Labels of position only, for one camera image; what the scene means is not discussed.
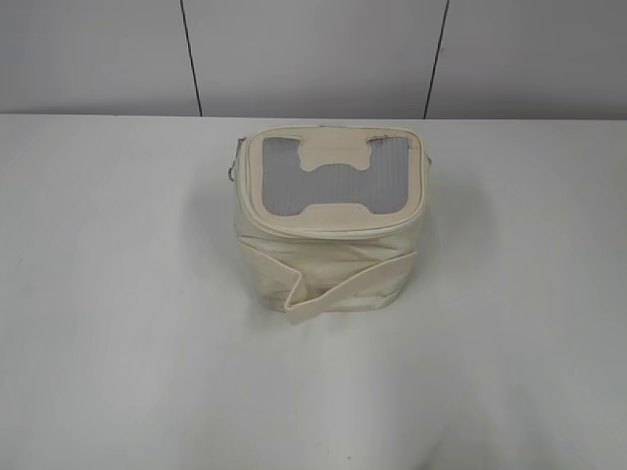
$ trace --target white wall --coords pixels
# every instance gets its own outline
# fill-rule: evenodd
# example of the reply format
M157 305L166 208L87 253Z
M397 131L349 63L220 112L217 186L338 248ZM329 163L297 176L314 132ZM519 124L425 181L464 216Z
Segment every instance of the white wall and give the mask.
M627 2L452 0L429 118L627 118Z
M422 118L444 0L185 0L206 116Z
M421 118L446 0L183 0L205 116ZM429 118L627 118L627 2L451 0ZM0 113L196 116L179 0L1 0Z
M196 116L176 0L2 0L0 113Z

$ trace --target gray mesh window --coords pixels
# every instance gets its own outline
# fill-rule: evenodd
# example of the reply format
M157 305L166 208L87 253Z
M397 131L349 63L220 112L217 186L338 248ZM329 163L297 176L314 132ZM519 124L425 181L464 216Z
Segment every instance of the gray mesh window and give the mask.
M362 204L372 213L400 211L409 197L410 143L406 137L369 142L370 166L324 164L304 171L299 141L283 137L264 139L265 209L274 215L296 215L311 204Z

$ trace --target strap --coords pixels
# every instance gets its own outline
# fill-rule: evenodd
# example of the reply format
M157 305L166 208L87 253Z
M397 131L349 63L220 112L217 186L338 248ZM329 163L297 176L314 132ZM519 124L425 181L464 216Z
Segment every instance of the strap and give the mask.
M248 260L259 272L291 289L285 301L285 311L293 325L329 311L338 302L375 285L381 279L408 273L417 255L417 252L411 252L379 262L354 274L321 296L306 301L307 286L303 282L303 273L249 245L242 243L242 247Z

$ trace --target cream bag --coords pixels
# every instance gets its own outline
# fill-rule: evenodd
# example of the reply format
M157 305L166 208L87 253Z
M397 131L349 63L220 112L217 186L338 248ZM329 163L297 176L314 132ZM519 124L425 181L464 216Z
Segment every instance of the cream bag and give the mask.
M240 140L235 230L265 303L296 324L394 301L416 258L429 164L402 129L280 127Z

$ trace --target bag lid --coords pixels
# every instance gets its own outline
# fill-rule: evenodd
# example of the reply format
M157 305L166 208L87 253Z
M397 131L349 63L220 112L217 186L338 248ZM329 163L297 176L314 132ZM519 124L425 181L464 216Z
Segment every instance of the bag lid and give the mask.
M417 217L426 165L422 141L408 130L274 128L243 142L238 197L265 230L314 238L374 236Z

